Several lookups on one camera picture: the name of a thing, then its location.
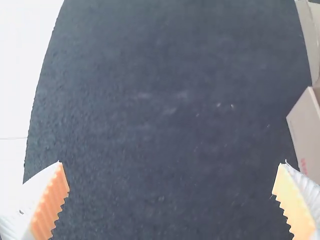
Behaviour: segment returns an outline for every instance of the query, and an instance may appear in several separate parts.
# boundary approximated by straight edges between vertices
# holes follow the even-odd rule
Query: white plastic part
[[[50,235],[55,228],[54,221],[58,219],[58,213],[62,211],[60,206],[68,193],[69,186],[60,162],[34,175],[22,185],[12,202],[0,206],[2,240],[47,240],[43,236],[48,236],[48,232]]]
[[[272,193],[294,239],[320,240],[320,186],[288,163],[280,164]]]

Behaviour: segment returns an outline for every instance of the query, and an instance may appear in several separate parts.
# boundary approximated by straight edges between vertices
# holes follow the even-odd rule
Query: orange foam pad
[[[55,221],[59,219],[58,213],[62,211],[61,205],[69,196],[69,191],[64,167],[60,162],[31,220],[30,231],[36,240],[48,240],[52,237],[51,231],[56,228]]]
[[[306,202],[298,186],[289,172],[280,164],[276,174],[272,194],[280,202],[283,215],[287,217],[287,224],[291,226],[294,240],[308,240],[316,230],[316,223],[310,214]]]

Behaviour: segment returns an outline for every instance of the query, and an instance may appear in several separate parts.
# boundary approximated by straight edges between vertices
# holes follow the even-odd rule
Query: cardboard box
[[[320,4],[295,0],[312,87],[307,87],[286,117],[300,171],[320,184]]]

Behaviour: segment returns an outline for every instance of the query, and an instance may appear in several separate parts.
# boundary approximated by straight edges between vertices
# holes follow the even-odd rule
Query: white floor
[[[63,1],[0,3],[0,194],[22,184],[36,88]]]

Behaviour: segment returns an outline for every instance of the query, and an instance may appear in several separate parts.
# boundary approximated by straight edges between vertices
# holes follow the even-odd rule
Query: black rug
[[[65,0],[25,178],[64,164],[55,240],[289,240],[270,197],[310,84],[293,0]]]

